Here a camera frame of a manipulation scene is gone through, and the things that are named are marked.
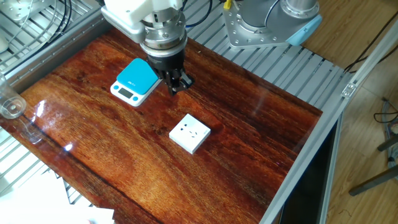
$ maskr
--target wooden floor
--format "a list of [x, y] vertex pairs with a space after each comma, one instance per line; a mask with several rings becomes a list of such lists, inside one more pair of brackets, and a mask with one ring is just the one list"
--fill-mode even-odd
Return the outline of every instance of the wooden floor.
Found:
[[323, 22], [304, 47], [340, 67], [352, 63], [398, 11], [397, 0], [318, 0]]
[[381, 97], [398, 105], [398, 52], [380, 63], [345, 111], [335, 178], [328, 211], [330, 224], [398, 223], [398, 181], [390, 180], [352, 197], [353, 186], [387, 169], [384, 128], [373, 120], [381, 112]]

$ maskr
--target digital scale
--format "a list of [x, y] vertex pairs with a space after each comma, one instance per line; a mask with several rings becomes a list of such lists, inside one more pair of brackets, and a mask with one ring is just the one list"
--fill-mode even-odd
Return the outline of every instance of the digital scale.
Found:
[[111, 93], [131, 106], [139, 106], [160, 81], [148, 63], [137, 58], [118, 75]]

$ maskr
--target wooden tabletop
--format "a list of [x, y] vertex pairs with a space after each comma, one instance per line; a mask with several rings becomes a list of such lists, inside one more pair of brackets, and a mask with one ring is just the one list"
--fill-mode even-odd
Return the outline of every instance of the wooden tabletop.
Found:
[[[116, 223], [259, 223], [321, 111], [188, 41], [196, 83], [162, 83], [138, 108], [110, 93], [140, 46], [117, 30], [22, 96], [1, 126]], [[187, 114], [211, 129], [194, 155], [169, 139]]]

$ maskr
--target white electrical outlet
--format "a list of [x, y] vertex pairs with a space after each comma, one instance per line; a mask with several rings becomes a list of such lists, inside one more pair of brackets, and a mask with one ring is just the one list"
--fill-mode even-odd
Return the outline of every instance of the white electrical outlet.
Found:
[[187, 114], [170, 132], [169, 137], [190, 154], [193, 154], [209, 135], [210, 128]]

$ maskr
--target transparent container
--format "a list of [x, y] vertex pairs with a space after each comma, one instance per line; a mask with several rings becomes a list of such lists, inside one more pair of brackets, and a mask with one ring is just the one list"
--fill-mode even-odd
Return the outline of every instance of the transparent container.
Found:
[[26, 101], [8, 84], [0, 73], [0, 114], [6, 119], [18, 118], [26, 109]]

